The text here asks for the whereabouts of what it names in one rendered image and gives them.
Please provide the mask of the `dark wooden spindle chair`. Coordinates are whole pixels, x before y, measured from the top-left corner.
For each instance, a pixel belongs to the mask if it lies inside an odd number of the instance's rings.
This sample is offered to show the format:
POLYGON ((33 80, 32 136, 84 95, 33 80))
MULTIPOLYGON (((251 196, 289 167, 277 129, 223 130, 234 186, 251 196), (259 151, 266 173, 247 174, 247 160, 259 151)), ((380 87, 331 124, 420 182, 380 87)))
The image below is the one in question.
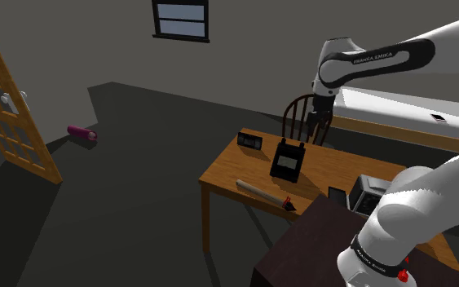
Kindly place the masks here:
POLYGON ((306 94, 297 97, 285 109, 281 134, 286 139, 322 146, 325 142, 333 113, 315 112, 315 96, 306 94))

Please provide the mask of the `black device with grey screen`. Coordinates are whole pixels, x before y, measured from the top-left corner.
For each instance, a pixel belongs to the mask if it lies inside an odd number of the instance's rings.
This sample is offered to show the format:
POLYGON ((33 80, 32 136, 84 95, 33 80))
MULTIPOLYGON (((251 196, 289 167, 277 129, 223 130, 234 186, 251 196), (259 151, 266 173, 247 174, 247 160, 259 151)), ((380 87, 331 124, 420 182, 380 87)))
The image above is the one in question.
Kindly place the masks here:
POLYGON ((270 176, 296 183, 300 174, 306 149, 304 143, 298 146, 286 143, 283 138, 278 144, 271 165, 270 176))

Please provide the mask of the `small black rectangular box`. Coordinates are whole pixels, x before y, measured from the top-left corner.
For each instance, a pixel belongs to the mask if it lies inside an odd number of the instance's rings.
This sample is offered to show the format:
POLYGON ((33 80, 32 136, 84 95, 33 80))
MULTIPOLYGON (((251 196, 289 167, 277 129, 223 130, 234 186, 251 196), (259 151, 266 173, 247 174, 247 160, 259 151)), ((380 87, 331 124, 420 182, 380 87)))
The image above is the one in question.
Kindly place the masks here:
POLYGON ((261 150, 263 138, 256 135, 246 134, 244 132, 239 132, 237 136, 237 144, 247 148, 261 150))

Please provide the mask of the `small black flat phone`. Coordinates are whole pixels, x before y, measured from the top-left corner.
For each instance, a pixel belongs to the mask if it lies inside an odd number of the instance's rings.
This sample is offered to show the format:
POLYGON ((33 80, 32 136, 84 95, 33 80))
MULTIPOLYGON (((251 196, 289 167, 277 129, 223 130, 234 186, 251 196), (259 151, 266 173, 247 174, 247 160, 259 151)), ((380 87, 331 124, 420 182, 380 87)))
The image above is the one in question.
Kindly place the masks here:
POLYGON ((340 206, 347 208, 346 193, 343 190, 329 187, 329 199, 335 201, 340 206))

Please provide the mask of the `wooden table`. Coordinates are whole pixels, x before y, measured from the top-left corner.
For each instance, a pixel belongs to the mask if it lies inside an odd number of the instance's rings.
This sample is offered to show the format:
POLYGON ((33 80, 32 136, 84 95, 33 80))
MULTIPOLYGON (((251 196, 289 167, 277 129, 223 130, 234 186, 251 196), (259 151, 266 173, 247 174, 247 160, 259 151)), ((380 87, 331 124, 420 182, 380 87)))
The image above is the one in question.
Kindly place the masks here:
POLYGON ((203 251, 210 250, 210 193, 255 207, 289 221, 296 220, 319 196, 327 196, 334 187, 349 192, 361 174, 391 181, 403 166, 362 157, 348 152, 307 144, 306 154, 296 183, 270 176, 270 169, 281 137, 256 130, 243 133, 263 139, 260 150, 241 147, 233 139, 198 179, 201 185, 201 221, 203 251), (251 192, 236 186, 240 179, 281 199, 290 197, 296 210, 288 212, 251 192))

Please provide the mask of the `grey boxy appliance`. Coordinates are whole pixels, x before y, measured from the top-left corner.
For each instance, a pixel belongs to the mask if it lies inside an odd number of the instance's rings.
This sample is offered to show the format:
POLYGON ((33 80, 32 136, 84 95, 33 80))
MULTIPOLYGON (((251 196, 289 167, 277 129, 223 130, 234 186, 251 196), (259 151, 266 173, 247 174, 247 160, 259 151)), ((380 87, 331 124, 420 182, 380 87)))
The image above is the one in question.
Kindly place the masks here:
POLYGON ((356 214, 369 217, 390 185, 390 181, 361 174, 346 197, 346 207, 356 214))

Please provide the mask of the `dark maroon robot stand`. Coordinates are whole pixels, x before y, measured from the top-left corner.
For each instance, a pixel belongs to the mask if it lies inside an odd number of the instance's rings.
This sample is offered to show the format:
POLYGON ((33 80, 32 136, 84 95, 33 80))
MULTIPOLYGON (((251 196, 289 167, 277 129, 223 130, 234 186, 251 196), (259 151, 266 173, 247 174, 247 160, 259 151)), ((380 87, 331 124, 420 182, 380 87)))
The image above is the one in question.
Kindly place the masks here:
POLYGON ((249 287, 346 287, 337 257, 365 222, 317 197, 255 265, 249 287))

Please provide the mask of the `black framed window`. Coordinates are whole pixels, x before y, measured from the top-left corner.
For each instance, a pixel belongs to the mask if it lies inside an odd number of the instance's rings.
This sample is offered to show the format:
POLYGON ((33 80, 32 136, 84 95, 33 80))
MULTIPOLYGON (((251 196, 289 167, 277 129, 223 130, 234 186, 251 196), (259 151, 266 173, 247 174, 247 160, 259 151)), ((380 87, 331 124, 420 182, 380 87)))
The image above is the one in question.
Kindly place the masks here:
POLYGON ((152 0, 154 38, 209 43, 209 0, 152 0))

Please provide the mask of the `magenta cylinder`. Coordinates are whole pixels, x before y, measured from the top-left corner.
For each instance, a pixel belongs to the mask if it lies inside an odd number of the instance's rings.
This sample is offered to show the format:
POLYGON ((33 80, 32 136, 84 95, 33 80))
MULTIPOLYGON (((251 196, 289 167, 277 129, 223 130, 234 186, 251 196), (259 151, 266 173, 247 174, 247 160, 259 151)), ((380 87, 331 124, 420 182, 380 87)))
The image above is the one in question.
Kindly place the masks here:
POLYGON ((70 135, 77 136, 79 138, 87 139, 87 140, 90 140, 90 141, 96 141, 97 138, 98 138, 98 135, 93 130, 89 130, 87 128, 82 128, 82 127, 79 127, 79 126, 69 125, 67 127, 67 132, 70 135))

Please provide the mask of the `wooden glazed door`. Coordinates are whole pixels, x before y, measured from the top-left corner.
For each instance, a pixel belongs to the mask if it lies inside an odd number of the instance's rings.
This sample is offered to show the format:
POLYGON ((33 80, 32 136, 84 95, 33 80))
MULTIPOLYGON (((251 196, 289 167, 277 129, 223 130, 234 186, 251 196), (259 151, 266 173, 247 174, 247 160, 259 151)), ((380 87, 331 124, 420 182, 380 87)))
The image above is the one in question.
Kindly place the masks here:
POLYGON ((58 171, 0 54, 0 152, 5 159, 54 184, 58 171))

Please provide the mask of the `white bed with wooden frame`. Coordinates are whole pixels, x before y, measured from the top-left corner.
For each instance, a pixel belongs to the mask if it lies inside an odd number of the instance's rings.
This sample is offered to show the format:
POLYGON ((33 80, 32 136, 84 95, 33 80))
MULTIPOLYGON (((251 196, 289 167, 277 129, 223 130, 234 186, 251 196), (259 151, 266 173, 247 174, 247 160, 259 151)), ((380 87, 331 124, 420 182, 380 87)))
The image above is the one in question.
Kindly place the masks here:
POLYGON ((344 87, 333 127, 459 152, 459 103, 344 87))

